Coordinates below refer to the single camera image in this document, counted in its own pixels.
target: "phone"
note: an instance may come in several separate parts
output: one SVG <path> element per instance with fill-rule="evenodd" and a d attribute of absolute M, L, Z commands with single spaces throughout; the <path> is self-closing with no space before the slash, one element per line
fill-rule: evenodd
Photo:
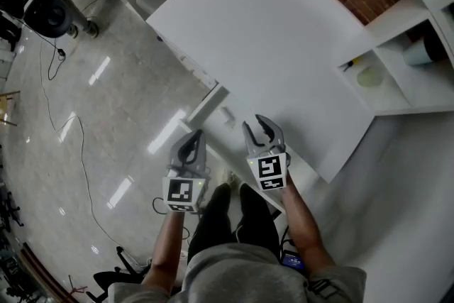
<path fill-rule="evenodd" d="M 305 275 L 306 269 L 304 269 L 303 260 L 298 253 L 294 251 L 284 250 L 281 257 L 281 265 L 287 266 L 302 275 Z"/>

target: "yellow object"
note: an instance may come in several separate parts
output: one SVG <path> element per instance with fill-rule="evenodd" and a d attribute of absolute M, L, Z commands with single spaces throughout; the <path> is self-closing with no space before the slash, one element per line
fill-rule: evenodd
<path fill-rule="evenodd" d="M 12 99 L 12 97 L 8 97 L 9 95 L 18 94 L 20 91 L 13 91 L 7 92 L 5 94 L 0 94 L 0 123 L 5 123 L 12 126 L 17 126 L 17 124 L 11 123 L 10 121 L 6 120 L 7 113 L 6 108 L 8 106 L 8 100 Z"/>

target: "white table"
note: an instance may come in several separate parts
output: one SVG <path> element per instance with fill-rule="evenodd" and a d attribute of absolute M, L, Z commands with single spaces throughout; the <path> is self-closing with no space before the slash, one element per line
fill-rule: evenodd
<path fill-rule="evenodd" d="M 330 182 L 373 115 L 333 71 L 362 25 L 337 0 L 167 0 L 148 20 Z"/>

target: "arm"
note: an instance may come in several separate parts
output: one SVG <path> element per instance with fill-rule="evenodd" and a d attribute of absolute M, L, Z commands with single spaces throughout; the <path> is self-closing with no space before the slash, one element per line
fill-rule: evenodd
<path fill-rule="evenodd" d="M 317 223 L 299 195 L 289 173 L 287 187 L 282 192 L 282 202 L 287 213 L 290 236 L 307 272 L 311 275 L 322 268 L 335 265 L 323 246 Z"/>
<path fill-rule="evenodd" d="M 148 287 L 172 291 L 182 248 L 184 213 L 169 212 L 156 240 L 151 269 L 142 281 Z"/>

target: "gray shirt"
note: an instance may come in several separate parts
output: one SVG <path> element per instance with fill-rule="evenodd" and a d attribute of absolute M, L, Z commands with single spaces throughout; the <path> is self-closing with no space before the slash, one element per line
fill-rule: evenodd
<path fill-rule="evenodd" d="M 159 287 L 115 283 L 109 303 L 361 303 L 365 279 L 361 269 L 333 266 L 307 280 L 265 248 L 227 243 L 196 254 L 173 297 Z"/>

